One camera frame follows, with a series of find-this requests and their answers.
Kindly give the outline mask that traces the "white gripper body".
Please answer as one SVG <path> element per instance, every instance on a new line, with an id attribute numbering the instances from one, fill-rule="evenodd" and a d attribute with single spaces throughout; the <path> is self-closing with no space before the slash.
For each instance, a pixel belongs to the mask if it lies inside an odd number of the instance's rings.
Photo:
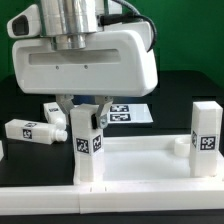
<path id="1" fill-rule="evenodd" d="M 153 21 L 102 3 L 39 3 L 7 23 L 25 93 L 140 97 L 156 87 Z"/>

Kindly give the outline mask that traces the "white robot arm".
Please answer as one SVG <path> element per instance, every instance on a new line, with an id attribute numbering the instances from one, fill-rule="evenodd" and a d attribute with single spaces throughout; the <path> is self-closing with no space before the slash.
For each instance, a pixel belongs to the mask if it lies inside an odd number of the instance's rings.
<path id="1" fill-rule="evenodd" d="M 7 23 L 17 83 L 54 94 L 69 111 L 92 95 L 95 128 L 108 124 L 115 96 L 142 97 L 158 83 L 153 21 L 124 0 L 39 0 Z"/>

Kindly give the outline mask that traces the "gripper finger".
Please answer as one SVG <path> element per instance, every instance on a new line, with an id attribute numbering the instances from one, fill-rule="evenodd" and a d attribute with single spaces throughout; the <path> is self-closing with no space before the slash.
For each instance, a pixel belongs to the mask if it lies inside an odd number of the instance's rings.
<path id="1" fill-rule="evenodd" d="M 113 103 L 111 96 L 96 96 L 95 103 L 97 111 L 92 115 L 92 125 L 94 129 L 104 129 L 108 126 L 107 114 Z"/>
<path id="2" fill-rule="evenodd" d="M 67 124 L 70 124 L 69 115 L 70 111 L 74 108 L 73 99 L 74 96 L 71 94 L 61 94 L 56 96 L 56 102 L 65 114 Z"/>

